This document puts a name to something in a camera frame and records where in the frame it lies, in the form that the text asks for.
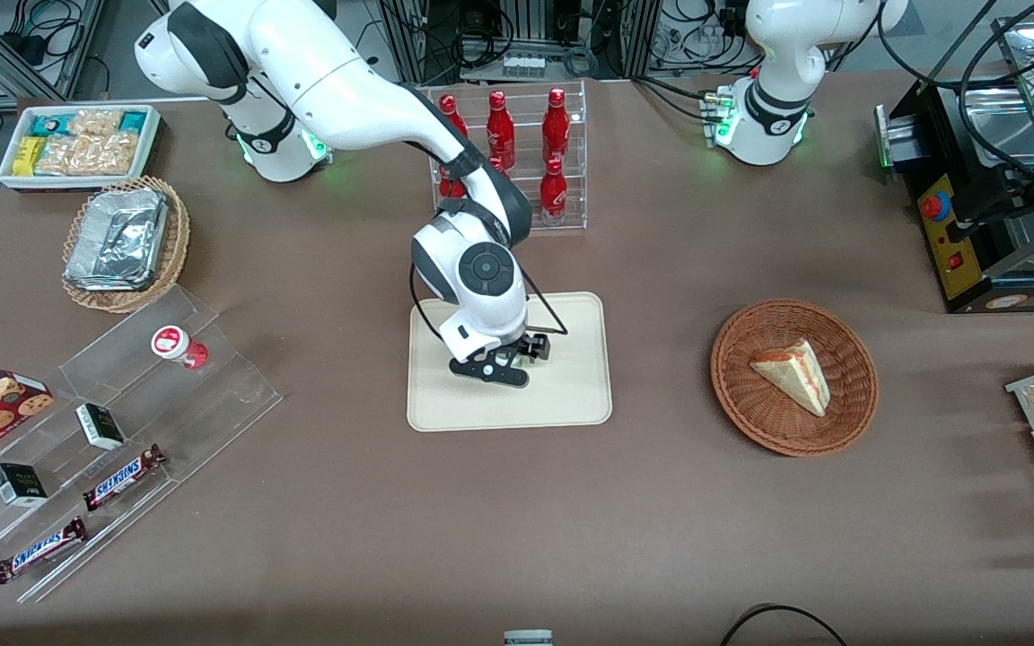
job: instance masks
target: red button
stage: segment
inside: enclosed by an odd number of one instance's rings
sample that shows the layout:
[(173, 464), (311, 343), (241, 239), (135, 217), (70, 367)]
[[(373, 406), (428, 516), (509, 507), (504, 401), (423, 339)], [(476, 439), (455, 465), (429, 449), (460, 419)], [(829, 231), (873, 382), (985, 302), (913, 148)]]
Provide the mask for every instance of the red button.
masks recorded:
[(929, 220), (939, 216), (943, 212), (943, 209), (944, 202), (939, 196), (931, 195), (920, 201), (920, 215), (927, 217)]

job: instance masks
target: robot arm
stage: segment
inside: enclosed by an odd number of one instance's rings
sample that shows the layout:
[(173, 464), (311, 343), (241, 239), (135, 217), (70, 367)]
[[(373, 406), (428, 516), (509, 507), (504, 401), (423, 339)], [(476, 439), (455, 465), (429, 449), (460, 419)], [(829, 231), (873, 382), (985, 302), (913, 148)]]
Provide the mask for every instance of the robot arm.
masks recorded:
[(406, 142), (434, 156), (468, 195), (444, 202), (413, 241), (424, 281), (459, 307), (439, 328), (451, 369), (527, 383), (510, 360), (548, 356), (543, 335), (525, 335), (525, 283), (510, 252), (528, 237), (528, 201), (426, 98), (370, 69), (314, 3), (190, 0), (155, 22), (134, 52), (156, 85), (221, 103), (267, 179), (295, 180), (312, 167), (299, 151), (299, 126), (339, 150)]
[(756, 79), (722, 89), (734, 105), (719, 114), (727, 126), (718, 146), (755, 165), (784, 159), (824, 78), (820, 45), (857, 39), (877, 16), (890, 31), (907, 8), (908, 0), (751, 0), (744, 25), (765, 58)]

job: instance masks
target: white box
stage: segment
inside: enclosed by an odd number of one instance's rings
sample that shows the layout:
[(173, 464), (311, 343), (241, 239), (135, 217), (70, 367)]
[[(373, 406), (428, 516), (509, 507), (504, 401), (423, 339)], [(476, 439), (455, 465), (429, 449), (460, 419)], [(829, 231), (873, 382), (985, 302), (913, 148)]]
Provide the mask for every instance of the white box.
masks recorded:
[[(18, 155), (18, 144), (22, 142), (24, 136), (29, 135), (35, 118), (62, 115), (87, 110), (87, 107), (90, 110), (146, 113), (146, 122), (143, 123), (143, 130), (139, 133), (139, 147), (134, 148), (134, 160), (130, 164), (130, 172), (126, 175), (80, 175), (73, 177), (24, 176), (13, 175), (10, 172), (16, 155)], [(10, 144), (7, 146), (7, 152), (3, 155), (3, 163), (0, 163), (0, 183), (3, 183), (4, 187), (17, 189), (17, 191), (73, 191), (73, 189), (79, 188), (110, 187), (120, 181), (141, 177), (149, 156), (151, 156), (151, 148), (154, 146), (159, 122), (159, 112), (147, 103), (70, 103), (69, 105), (63, 103), (62, 105), (26, 107), (22, 114), (18, 115), (16, 130), (10, 135)]]

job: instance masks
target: snickers bar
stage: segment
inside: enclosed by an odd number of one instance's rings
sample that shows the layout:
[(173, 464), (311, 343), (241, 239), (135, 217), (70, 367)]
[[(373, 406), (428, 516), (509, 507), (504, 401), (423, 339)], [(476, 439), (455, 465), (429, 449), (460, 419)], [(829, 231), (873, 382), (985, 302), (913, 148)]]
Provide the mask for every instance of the snickers bar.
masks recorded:
[(65, 548), (66, 545), (70, 545), (74, 541), (86, 543), (87, 539), (89, 536), (86, 535), (86, 525), (83, 524), (82, 519), (74, 516), (74, 520), (70, 520), (70, 524), (62, 527), (62, 530), (31, 545), (31, 547), (26, 548), (25, 552), (16, 554), (13, 559), (0, 560), (0, 585), (12, 580), (30, 565), (45, 559), (59, 549)]
[(118, 473), (111, 475), (110, 479), (105, 479), (99, 486), (94, 487), (93, 490), (84, 493), (83, 499), (86, 500), (86, 510), (91, 512), (98, 510), (99, 506), (102, 506), (114, 495), (134, 484), (143, 475), (150, 473), (160, 462), (165, 462), (165, 455), (161, 454), (156, 444), (149, 447), (148, 450), (144, 451), (138, 458), (134, 458), (128, 465), (119, 469)]

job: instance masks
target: coca-cola bottle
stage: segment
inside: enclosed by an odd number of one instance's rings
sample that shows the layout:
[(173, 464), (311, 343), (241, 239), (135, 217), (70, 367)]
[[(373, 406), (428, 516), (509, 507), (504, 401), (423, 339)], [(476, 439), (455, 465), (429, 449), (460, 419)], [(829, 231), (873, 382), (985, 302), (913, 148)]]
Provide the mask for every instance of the coca-cola bottle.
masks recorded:
[(493, 167), (500, 172), (501, 177), (508, 179), (509, 173), (506, 172), (506, 163), (505, 160), (501, 160), (500, 155), (493, 155), (492, 158), (489, 158), (489, 163), (492, 163)]
[(506, 107), (506, 93), (500, 90), (489, 92), (489, 121), (485, 123), (489, 136), (489, 156), (500, 157), (506, 171), (517, 163), (517, 142), (514, 134), (514, 118)]
[(449, 174), (445, 172), (444, 166), (438, 165), (438, 175), (442, 175), (442, 181), (438, 183), (438, 193), (442, 193), (443, 197), (464, 197), (465, 187), (460, 180), (449, 180)]
[(562, 160), (569, 152), (569, 113), (566, 112), (566, 91), (560, 87), (549, 90), (549, 110), (541, 122), (541, 156), (546, 163), (554, 156)]
[(452, 121), (457, 126), (457, 130), (460, 130), (460, 133), (468, 136), (468, 127), (465, 126), (465, 120), (461, 119), (460, 115), (457, 114), (457, 99), (453, 98), (452, 94), (443, 94), (442, 98), (438, 98), (438, 109), (442, 111), (442, 114), (449, 118), (449, 121)]
[(541, 221), (546, 226), (557, 226), (566, 220), (568, 189), (566, 176), (561, 175), (561, 158), (550, 159), (541, 179)]

